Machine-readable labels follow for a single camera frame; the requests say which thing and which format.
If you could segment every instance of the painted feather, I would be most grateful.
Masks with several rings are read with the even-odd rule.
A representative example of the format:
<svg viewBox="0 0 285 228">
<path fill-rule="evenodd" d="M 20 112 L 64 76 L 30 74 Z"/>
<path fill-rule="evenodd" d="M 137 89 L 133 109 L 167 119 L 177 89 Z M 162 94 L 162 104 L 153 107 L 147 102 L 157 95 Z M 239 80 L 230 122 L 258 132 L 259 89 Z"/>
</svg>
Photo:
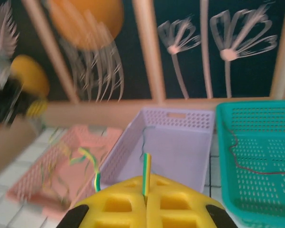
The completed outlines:
<svg viewBox="0 0 285 228">
<path fill-rule="evenodd" d="M 17 46 L 19 33 L 12 18 L 10 1 L 0 5 L 0 55 L 12 57 Z"/>
</svg>

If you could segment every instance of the plastic tray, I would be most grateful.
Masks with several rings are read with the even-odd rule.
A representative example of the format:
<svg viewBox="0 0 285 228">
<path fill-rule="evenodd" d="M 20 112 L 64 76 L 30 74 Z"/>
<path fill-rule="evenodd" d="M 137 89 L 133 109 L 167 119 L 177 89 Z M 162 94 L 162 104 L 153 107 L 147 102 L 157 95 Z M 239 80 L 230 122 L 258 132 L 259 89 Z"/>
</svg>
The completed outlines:
<svg viewBox="0 0 285 228">
<path fill-rule="evenodd" d="M 68 209 L 73 208 L 77 202 L 95 192 L 90 184 L 95 175 L 93 165 L 89 164 L 86 169 L 88 159 L 82 163 L 69 165 L 68 157 L 63 154 L 63 146 L 67 146 L 73 151 L 73 158 L 82 157 L 78 153 L 79 147 L 90 148 L 91 153 L 102 164 L 121 134 L 121 129 L 107 128 L 105 136 L 100 136 L 94 134 L 93 130 L 86 125 L 72 127 L 8 190 L 7 197 L 14 201 L 26 201 L 40 205 L 43 208 L 43 214 L 54 219 L 62 219 Z M 56 200 L 41 188 L 41 166 L 44 167 L 44 176 L 47 176 L 47 167 L 50 162 L 56 164 L 53 172 L 52 188 L 60 195 L 66 193 L 66 187 L 61 184 L 58 176 L 69 186 L 71 205 L 68 209 L 62 210 Z"/>
<path fill-rule="evenodd" d="M 102 187 L 141 176 L 142 154 L 152 172 L 203 192 L 214 128 L 213 111 L 144 108 L 128 125 L 101 167 Z"/>
<path fill-rule="evenodd" d="M 250 227 L 285 228 L 285 101 L 236 102 L 217 106 L 222 196 L 227 208 Z"/>
</svg>

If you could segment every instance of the purple plastic basket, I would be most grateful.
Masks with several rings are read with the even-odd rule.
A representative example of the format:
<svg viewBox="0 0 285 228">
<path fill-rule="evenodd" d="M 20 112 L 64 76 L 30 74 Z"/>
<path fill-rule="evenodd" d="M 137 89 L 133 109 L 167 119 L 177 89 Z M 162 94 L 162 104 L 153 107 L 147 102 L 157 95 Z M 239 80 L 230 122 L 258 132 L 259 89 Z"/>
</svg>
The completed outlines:
<svg viewBox="0 0 285 228">
<path fill-rule="evenodd" d="M 153 173 L 203 192 L 214 119 L 213 111 L 142 109 L 100 167 L 102 187 L 143 174 L 145 137 Z"/>
</svg>

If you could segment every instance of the teal plastic basket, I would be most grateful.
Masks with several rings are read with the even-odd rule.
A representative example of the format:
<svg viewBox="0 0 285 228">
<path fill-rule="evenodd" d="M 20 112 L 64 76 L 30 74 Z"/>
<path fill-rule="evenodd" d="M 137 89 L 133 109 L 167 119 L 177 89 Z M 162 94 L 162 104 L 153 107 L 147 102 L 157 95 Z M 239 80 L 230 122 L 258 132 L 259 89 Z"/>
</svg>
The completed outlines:
<svg viewBox="0 0 285 228">
<path fill-rule="evenodd" d="M 217 106 L 222 196 L 249 227 L 285 228 L 285 101 L 234 102 Z"/>
</svg>

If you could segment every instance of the red wire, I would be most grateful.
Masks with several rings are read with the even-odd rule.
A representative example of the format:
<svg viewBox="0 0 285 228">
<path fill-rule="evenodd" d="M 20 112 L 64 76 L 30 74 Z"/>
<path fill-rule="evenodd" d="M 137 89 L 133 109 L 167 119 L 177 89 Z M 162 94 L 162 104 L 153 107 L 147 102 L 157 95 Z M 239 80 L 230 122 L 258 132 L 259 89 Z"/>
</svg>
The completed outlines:
<svg viewBox="0 0 285 228">
<path fill-rule="evenodd" d="M 241 166 L 239 163 L 238 163 L 238 160 L 237 160 L 237 156 L 235 153 L 232 152 L 232 148 L 236 147 L 238 145 L 238 138 L 237 136 L 233 133 L 232 130 L 228 129 L 226 124 L 224 123 L 224 126 L 225 128 L 232 134 L 233 138 L 235 139 L 236 143 L 234 145 L 231 145 L 229 146 L 229 151 L 230 153 L 233 155 L 233 158 L 234 158 L 234 162 L 236 164 L 236 166 L 240 169 L 244 169 L 244 170 L 248 170 L 252 173 L 255 173 L 255 174 L 262 174 L 262 175 L 275 175 L 275 174 L 285 174 L 285 172 L 259 172 L 259 171 L 256 171 L 256 170 L 253 170 L 253 169 L 250 169 L 248 167 L 244 167 L 244 166 Z"/>
</svg>

